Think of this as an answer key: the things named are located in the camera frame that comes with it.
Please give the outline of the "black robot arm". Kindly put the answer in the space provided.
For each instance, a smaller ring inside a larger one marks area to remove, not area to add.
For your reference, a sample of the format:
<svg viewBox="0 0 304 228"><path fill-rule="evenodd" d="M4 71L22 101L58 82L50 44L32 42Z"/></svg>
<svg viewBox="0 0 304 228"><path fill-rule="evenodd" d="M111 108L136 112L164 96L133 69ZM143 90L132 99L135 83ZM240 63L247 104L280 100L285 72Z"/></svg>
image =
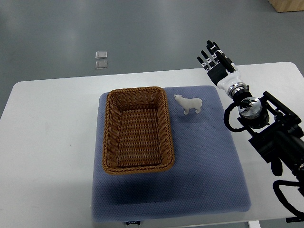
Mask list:
<svg viewBox="0 0 304 228"><path fill-rule="evenodd" d="M247 131L250 144L271 165L275 176L282 176L286 165L296 181L276 180L273 190L280 203L292 214L287 222L303 221L304 213L288 202L280 186L296 187L304 193L304 132L301 119L269 92L255 98L249 87L236 82L227 94L233 103L224 111L224 124L231 132Z"/></svg>

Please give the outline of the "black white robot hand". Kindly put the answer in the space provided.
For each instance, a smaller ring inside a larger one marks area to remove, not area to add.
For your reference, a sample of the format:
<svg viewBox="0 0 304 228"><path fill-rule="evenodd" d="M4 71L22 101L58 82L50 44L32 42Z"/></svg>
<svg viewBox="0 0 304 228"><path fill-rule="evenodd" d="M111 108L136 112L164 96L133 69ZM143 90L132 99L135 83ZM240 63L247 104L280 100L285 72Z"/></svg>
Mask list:
<svg viewBox="0 0 304 228"><path fill-rule="evenodd" d="M208 40L206 48L209 55L202 50L202 56L198 56L197 60L207 72L212 83L219 89L225 90L229 96L232 96L232 92L237 89L245 89L246 85L240 79L238 68L233 61L224 54L216 42Z"/></svg>

